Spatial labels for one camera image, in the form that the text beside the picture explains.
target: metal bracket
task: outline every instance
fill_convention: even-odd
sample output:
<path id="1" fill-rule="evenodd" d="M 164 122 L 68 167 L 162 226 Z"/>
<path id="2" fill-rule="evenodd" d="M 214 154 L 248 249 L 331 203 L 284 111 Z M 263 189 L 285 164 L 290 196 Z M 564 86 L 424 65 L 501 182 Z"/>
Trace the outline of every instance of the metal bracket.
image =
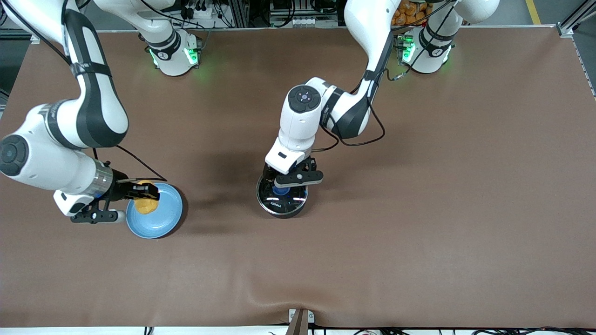
<path id="1" fill-rule="evenodd" d="M 323 181 L 323 173 L 316 169 L 316 161 L 310 156 L 296 165 L 287 175 L 279 174 L 275 177 L 275 186 L 299 187 L 320 184 Z"/>
<path id="2" fill-rule="evenodd" d="M 99 208 L 99 200 L 94 200 L 86 208 L 72 216 L 70 221 L 74 224 L 100 224 L 108 222 L 118 222 L 122 220 L 123 212 L 118 210 L 108 210 L 107 206 L 103 210 Z"/>
<path id="3" fill-rule="evenodd" d="M 573 29 L 581 24 L 585 19 L 592 16 L 591 11 L 596 8 L 596 0 L 584 0 L 563 22 L 557 23 L 557 30 L 562 38 L 573 37 Z"/>
<path id="4" fill-rule="evenodd" d="M 307 335 L 309 323 L 315 323 L 315 314 L 313 312 L 306 309 L 291 309 L 290 326 L 285 335 Z"/>
<path id="5" fill-rule="evenodd" d="M 315 323 L 315 314 L 307 309 L 305 309 L 304 311 L 306 311 L 308 313 L 308 323 L 312 323 L 312 324 Z M 296 310 L 291 309 L 289 312 L 288 322 L 292 322 L 292 319 L 294 318 L 295 314 L 296 314 Z"/>

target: black cable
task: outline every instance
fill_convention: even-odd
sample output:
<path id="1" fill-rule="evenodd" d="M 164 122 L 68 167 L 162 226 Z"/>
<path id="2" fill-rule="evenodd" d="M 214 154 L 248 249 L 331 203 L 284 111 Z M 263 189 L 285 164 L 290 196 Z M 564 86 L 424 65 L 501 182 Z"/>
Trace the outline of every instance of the black cable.
<path id="1" fill-rule="evenodd" d="M 0 20 L 2 20 L 2 18 L 4 18 L 4 20 L 2 21 L 2 23 L 0 23 L 0 26 L 2 26 L 8 19 L 8 14 L 4 11 L 4 7 L 2 6 L 2 3 L 0 2 Z"/>
<path id="2" fill-rule="evenodd" d="M 218 17 L 221 15 L 221 20 L 222 22 L 228 26 L 228 28 L 234 28 L 235 26 L 232 25 L 232 23 L 230 21 L 228 21 L 228 18 L 225 16 L 224 14 L 224 9 L 222 8 L 222 4 L 219 2 L 219 0 L 215 0 L 213 1 L 213 8 L 215 9 L 215 11 L 218 14 Z"/>
<path id="3" fill-rule="evenodd" d="M 174 17 L 174 16 L 169 16 L 169 15 L 167 15 L 167 14 L 163 14 L 162 12 L 158 11 L 157 9 L 155 9 L 155 8 L 153 8 L 151 5 L 149 5 L 149 4 L 148 4 L 148 3 L 147 3 L 145 0 L 140 0 L 140 1 L 141 1 L 141 2 L 142 2 L 144 5 L 145 5 L 145 6 L 147 6 L 147 8 L 149 8 L 150 10 L 154 11 L 155 13 L 157 13 L 157 14 L 159 14 L 159 15 L 163 16 L 163 17 L 167 17 L 167 18 L 170 18 L 170 19 L 172 19 L 172 20 L 176 20 L 176 21 L 178 21 L 178 22 L 182 22 L 182 23 L 194 24 L 195 26 L 197 26 L 197 28 L 199 28 L 199 27 L 200 27 L 201 29 L 207 29 L 207 28 L 203 27 L 202 25 L 200 25 L 200 24 L 198 24 L 198 23 L 194 23 L 194 22 L 186 21 L 186 20 L 183 20 L 183 19 L 181 19 L 181 18 L 177 18 L 177 17 Z"/>
<path id="4" fill-rule="evenodd" d="M 436 12 L 442 10 L 443 8 L 445 8 L 445 6 L 447 6 L 448 4 L 450 4 L 451 2 L 454 2 L 454 1 L 456 1 L 456 0 L 448 1 L 448 2 L 444 3 L 443 5 L 441 5 L 439 8 L 437 8 L 437 9 L 433 10 L 432 12 L 430 12 L 429 15 L 421 18 L 420 20 L 416 20 L 416 21 L 414 21 L 414 22 L 412 22 L 410 24 L 406 24 L 405 26 L 399 26 L 397 28 L 392 28 L 391 31 L 394 32 L 395 30 L 401 30 L 401 29 L 404 29 L 404 28 L 415 26 L 416 24 L 421 23 L 422 21 L 426 20 L 427 18 L 433 16 Z"/>
<path id="5" fill-rule="evenodd" d="M 259 12 L 260 12 L 260 16 L 261 19 L 263 20 L 263 22 L 265 22 L 265 24 L 267 24 L 268 27 L 272 27 L 272 28 L 282 28 L 287 26 L 290 22 L 292 22 L 292 19 L 294 19 L 294 16 L 296 15 L 296 4 L 294 3 L 293 0 L 288 0 L 289 6 L 288 6 L 288 18 L 284 21 L 283 24 L 276 26 L 274 24 L 271 24 L 271 22 L 269 22 L 269 20 L 267 18 L 265 18 L 265 13 L 267 12 L 271 12 L 270 8 L 267 8 L 266 10 L 263 10 L 264 6 L 263 4 L 268 2 L 268 0 L 261 0 L 260 2 L 260 7 L 259 7 Z"/>
<path id="6" fill-rule="evenodd" d="M 322 127 L 322 128 L 323 128 L 323 131 L 326 132 L 327 135 L 333 137 L 336 140 L 336 142 L 331 147 L 314 149 L 314 150 L 312 150 L 313 153 L 322 153 L 323 151 L 331 150 L 339 144 L 339 139 L 332 132 L 328 131 L 327 128 L 325 128 L 325 127 Z"/>
<path id="7" fill-rule="evenodd" d="M 143 178 L 146 180 L 159 180 L 159 181 L 164 181 L 167 182 L 167 179 L 164 178 L 161 174 L 157 173 L 157 171 L 155 171 L 154 169 L 151 168 L 151 166 L 147 165 L 145 162 L 143 162 L 139 157 L 137 157 L 134 153 L 131 153 L 130 151 L 128 151 L 127 149 L 117 145 L 116 146 L 118 149 L 124 151 L 125 153 L 129 154 L 132 156 L 132 158 L 136 159 L 140 164 L 142 164 L 144 167 L 146 167 L 149 171 L 153 172 L 156 176 L 158 176 L 159 178 Z"/>
<path id="8" fill-rule="evenodd" d="M 2 15 L 0 15 L 0 19 L 4 16 L 4 20 L 0 23 L 0 26 L 2 26 L 4 23 L 6 23 L 6 20 L 8 20 L 8 14 L 5 14 L 4 11 L 2 12 Z"/>
<path id="9" fill-rule="evenodd" d="M 77 7 L 81 10 L 81 9 L 83 9 L 83 7 L 87 6 L 90 2 L 91 2 L 91 0 L 87 0 L 82 5 L 77 6 Z"/>
<path id="10" fill-rule="evenodd" d="M 317 7 L 315 4 L 315 0 L 311 0 L 312 9 L 321 13 L 321 14 L 333 14 L 333 13 L 337 12 L 337 5 L 338 5 L 338 2 L 336 1 L 333 9 L 325 9 L 325 8 Z"/>
<path id="11" fill-rule="evenodd" d="M 489 330 L 485 330 L 485 329 L 480 329 L 480 330 L 476 330 L 474 333 L 472 333 L 472 335 L 478 335 L 478 334 L 490 334 L 490 335 L 501 335 L 502 333 L 499 332 L 499 330 L 495 330 L 496 332 L 492 332 Z M 532 330 L 528 330 L 528 331 L 524 331 L 524 332 L 518 332 L 517 334 L 519 335 L 528 335 L 531 333 L 534 333 L 536 331 L 558 331 L 560 333 L 567 333 L 567 334 L 571 334 L 571 335 L 581 335 L 579 332 L 572 330 L 572 329 L 566 329 L 566 328 L 557 328 L 557 327 L 540 327 L 540 328 L 536 328 L 536 329 L 532 329 Z"/>
<path id="12" fill-rule="evenodd" d="M 354 89 L 350 91 L 350 94 L 354 94 L 354 92 L 356 92 L 356 91 L 357 91 L 357 90 L 360 88 L 360 83 L 361 83 L 361 82 L 362 82 L 362 81 L 359 81 L 359 82 L 358 82 L 358 84 L 356 85 L 356 87 L 354 87 Z"/>
<path id="13" fill-rule="evenodd" d="M 31 26 L 31 24 L 29 24 L 27 21 L 25 21 L 25 19 L 23 19 L 23 17 L 21 16 L 21 14 L 19 14 L 16 10 L 14 10 L 14 8 L 7 2 L 1 1 L 2 4 L 4 6 L 6 6 L 6 8 L 8 8 L 9 11 L 13 12 L 13 14 L 17 17 L 17 19 L 19 21 L 21 21 L 29 30 L 31 30 L 31 32 L 39 37 L 40 40 L 42 40 L 44 43 L 46 43 L 50 48 L 52 48 L 52 50 L 54 50 L 59 56 L 60 58 L 62 58 L 66 64 L 71 65 L 72 62 L 70 61 L 70 59 L 68 57 L 66 57 L 62 52 L 60 52 L 60 50 L 58 50 L 58 48 L 56 48 L 52 43 L 50 43 L 50 41 L 48 41 L 47 38 L 45 38 L 43 35 L 41 35 L 35 28 L 33 28 Z"/>

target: metal frame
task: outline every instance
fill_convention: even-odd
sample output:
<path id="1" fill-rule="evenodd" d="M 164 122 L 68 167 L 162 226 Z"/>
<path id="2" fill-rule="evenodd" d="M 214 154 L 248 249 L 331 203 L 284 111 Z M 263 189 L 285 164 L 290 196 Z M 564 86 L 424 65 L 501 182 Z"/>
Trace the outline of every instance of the metal frame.
<path id="1" fill-rule="evenodd" d="M 229 6 L 236 28 L 248 28 L 250 4 L 245 4 L 243 0 L 229 0 Z"/>
<path id="2" fill-rule="evenodd" d="M 585 0 L 563 22 L 557 23 L 557 30 L 562 38 L 573 36 L 573 29 L 585 19 L 592 16 L 590 12 L 596 8 L 596 0 Z"/>

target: brown table surface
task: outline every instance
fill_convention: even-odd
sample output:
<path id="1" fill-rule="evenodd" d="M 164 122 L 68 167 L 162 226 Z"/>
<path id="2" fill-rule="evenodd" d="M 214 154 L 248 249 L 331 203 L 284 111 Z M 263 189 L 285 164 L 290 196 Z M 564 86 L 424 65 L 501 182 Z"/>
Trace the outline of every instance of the brown table surface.
<path id="1" fill-rule="evenodd" d="M 437 73 L 381 85 L 385 139 L 317 154 L 325 181 L 281 221 L 254 194 L 281 104 L 313 76 L 357 83 L 366 57 L 347 30 L 214 32 L 182 77 L 152 68 L 136 34 L 102 34 L 123 145 L 185 193 L 188 216 L 143 240 L 71 224 L 52 192 L 0 178 L 0 326 L 272 324 L 301 307 L 336 327 L 596 327 L 596 104 L 573 44 L 547 28 L 456 41 Z M 0 133 L 78 93 L 31 46 Z"/>

